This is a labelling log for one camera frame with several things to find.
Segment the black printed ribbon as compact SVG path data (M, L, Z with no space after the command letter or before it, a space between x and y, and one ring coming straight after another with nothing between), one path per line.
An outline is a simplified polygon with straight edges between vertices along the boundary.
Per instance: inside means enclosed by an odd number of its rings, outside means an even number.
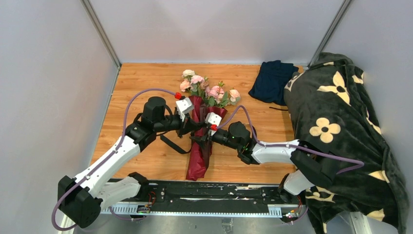
M173 149L178 154L190 154L192 143L197 142L201 144L205 141L210 140L210 135L208 134L209 128L204 122L194 122L194 131L178 137L175 131L162 132L157 136L162 142Z

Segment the maroon wrapping paper sheet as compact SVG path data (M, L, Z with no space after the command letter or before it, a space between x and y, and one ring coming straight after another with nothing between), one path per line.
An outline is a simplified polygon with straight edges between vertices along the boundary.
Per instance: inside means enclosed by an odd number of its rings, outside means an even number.
M194 105L194 110L192 111L191 117L196 122L204 123L207 115L211 112L222 118L224 118L227 114L227 110L224 108L208 106L200 96L192 95L189 99ZM201 144L198 144L197 142L192 143L186 174L187 180L196 181L197 179L205 176L205 173L209 167L209 158L211 154L212 142L210 140Z

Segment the pink fake flower bunch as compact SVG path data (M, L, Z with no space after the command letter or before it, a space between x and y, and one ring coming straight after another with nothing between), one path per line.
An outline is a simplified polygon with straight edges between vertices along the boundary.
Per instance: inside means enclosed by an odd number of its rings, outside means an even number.
M224 83L220 81L217 85L211 86L209 78L200 76L193 70L182 72L183 81L180 90L189 93L191 96L198 96L208 106L224 108L229 105L236 105L241 100L238 90L232 88L224 90Z

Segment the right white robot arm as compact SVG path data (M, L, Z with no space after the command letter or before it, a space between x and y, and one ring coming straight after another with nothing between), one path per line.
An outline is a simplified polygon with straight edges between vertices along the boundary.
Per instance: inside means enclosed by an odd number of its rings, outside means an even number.
M209 127L206 138L236 150L245 164L288 163L297 168L294 173L285 175L278 187L278 197L283 203L293 202L301 192L313 186L328 188L339 171L340 162L308 148L304 141L259 144L239 121L230 124L228 130L215 125Z

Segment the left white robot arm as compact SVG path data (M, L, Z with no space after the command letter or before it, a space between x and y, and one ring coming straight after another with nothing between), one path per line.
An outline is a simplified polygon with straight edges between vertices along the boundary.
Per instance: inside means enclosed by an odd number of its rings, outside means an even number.
M87 169L58 182L57 205L53 212L62 211L76 226L86 228L107 207L129 197L144 201L149 196L145 178L132 173L105 188L106 182L129 160L140 154L157 135L176 131L178 136L190 132L190 112L194 106L189 98L181 97L172 111L162 97L150 97L133 122L122 132L116 143Z

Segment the dark blue folded cloth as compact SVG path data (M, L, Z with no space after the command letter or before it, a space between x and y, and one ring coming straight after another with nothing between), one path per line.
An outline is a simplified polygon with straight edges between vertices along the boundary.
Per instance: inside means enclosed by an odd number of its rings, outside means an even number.
M265 103L285 106L284 87L299 68L280 60L263 62L256 80L248 94Z

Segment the black floral blanket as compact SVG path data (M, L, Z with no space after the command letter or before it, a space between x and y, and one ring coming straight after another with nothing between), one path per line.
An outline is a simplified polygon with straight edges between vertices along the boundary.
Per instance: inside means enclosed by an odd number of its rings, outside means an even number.
M294 137L345 157L331 186L305 190L318 234L341 212L363 215L407 231L409 200L403 173L381 133L364 72L345 55L323 52L284 88Z

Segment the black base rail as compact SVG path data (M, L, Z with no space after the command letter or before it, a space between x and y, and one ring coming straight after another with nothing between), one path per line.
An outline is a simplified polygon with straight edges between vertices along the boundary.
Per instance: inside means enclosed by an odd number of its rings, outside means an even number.
M298 216L298 196L279 192L277 184L151 180L139 195L126 198L150 214Z

